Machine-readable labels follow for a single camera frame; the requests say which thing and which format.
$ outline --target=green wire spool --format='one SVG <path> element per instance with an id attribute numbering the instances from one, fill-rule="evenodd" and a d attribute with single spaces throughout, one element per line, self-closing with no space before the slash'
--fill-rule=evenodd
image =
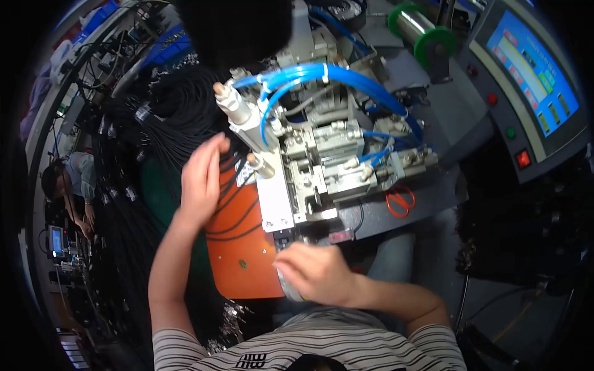
<path id="1" fill-rule="evenodd" d="M 388 28 L 394 35 L 415 46 L 415 59 L 424 68 L 429 67 L 426 48 L 428 43 L 441 43 L 448 58 L 456 50 L 456 38 L 451 31 L 443 26 L 436 27 L 426 18 L 424 10 L 414 2 L 403 2 L 395 7 L 388 16 Z"/>

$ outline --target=red scissors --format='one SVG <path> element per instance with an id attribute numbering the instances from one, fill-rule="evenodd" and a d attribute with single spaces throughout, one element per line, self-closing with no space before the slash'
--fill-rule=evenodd
<path id="1" fill-rule="evenodd" d="M 400 193 L 398 193 L 398 191 L 408 192 L 410 197 L 412 197 L 412 203 L 409 204 L 408 202 L 406 202 L 406 200 L 400 195 Z M 392 209 L 392 206 L 390 205 L 390 200 L 402 206 L 406 210 L 406 212 L 404 214 L 398 214 L 397 212 L 395 212 L 394 209 Z M 412 191 L 408 187 L 393 187 L 390 191 L 386 192 L 386 205 L 388 206 L 388 210 L 390 210 L 392 215 L 394 215 L 397 218 L 406 217 L 408 215 L 409 210 L 415 207 L 415 203 L 415 194 L 412 193 Z"/>

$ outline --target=worker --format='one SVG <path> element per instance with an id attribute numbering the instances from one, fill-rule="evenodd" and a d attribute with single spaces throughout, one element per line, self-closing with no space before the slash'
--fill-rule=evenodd
<path id="1" fill-rule="evenodd" d="M 274 332 L 209 355 L 196 340 L 184 303 L 190 256 L 200 228 L 219 199 L 223 134 L 198 147 L 184 166 L 181 204 L 153 261 L 148 302 L 154 368 L 160 370 L 466 370 L 444 301 L 408 283 L 352 272 L 337 246 L 293 243 L 274 266 L 317 306 Z M 358 309 L 388 313 L 406 323 L 406 336 Z"/>
<path id="2" fill-rule="evenodd" d="M 48 199 L 63 197 L 68 216 L 88 239 L 95 228 L 93 199 L 96 183 L 93 155 L 85 152 L 73 152 L 66 160 L 58 158 L 41 175 L 41 188 L 45 196 Z M 88 223 L 78 215 L 72 195 L 84 199 L 84 215 Z"/>

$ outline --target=printed logo on shirt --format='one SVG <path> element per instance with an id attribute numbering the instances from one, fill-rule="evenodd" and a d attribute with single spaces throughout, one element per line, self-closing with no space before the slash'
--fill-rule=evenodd
<path id="1" fill-rule="evenodd" d="M 242 369 L 261 369 L 266 362 L 265 353 L 248 353 L 241 356 L 235 367 Z"/>

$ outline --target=black hair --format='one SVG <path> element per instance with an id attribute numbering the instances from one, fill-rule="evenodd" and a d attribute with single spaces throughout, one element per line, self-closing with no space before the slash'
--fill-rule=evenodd
<path id="1" fill-rule="evenodd" d="M 41 174 L 41 188 L 45 197 L 53 199 L 56 194 L 56 182 L 62 171 L 64 171 L 64 163 L 59 158 L 53 161 Z"/>

